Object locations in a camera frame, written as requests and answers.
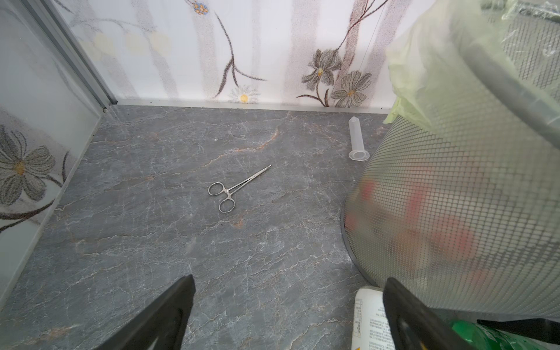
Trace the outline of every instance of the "floral wallpaper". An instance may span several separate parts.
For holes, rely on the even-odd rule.
[[[51,0],[119,100],[390,108],[385,47],[433,0]]]
[[[0,309],[102,114],[27,20],[0,0]]]

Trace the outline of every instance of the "forceps jaw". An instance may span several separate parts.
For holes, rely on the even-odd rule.
[[[236,193],[237,191],[239,191],[243,186],[245,186],[246,184],[248,184],[249,182],[251,182],[252,180],[255,179],[255,177],[259,176],[260,174],[264,173],[265,171],[268,170],[268,168],[270,168],[272,166],[272,164],[270,164],[269,166],[267,166],[266,168],[257,171],[256,173],[252,174],[250,177],[246,178],[245,180],[243,180],[242,182],[238,183],[237,185],[233,186],[232,188],[228,188],[226,191],[228,191],[229,193],[233,194]]]

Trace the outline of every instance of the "green bottle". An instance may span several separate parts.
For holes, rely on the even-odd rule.
[[[451,327],[461,338],[478,350],[548,350],[530,338],[503,333],[480,324],[455,321]]]

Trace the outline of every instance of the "gray marble floor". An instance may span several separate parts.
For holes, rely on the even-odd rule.
[[[90,349],[192,274],[188,349],[348,349],[354,114],[115,106],[0,313],[0,348]],[[366,149],[387,130],[359,115]],[[207,187],[272,164],[219,213]]]

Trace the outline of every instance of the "mesh trash can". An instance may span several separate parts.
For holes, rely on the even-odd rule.
[[[560,317],[559,23],[550,2],[437,0],[391,45],[396,118],[342,210],[368,281]]]

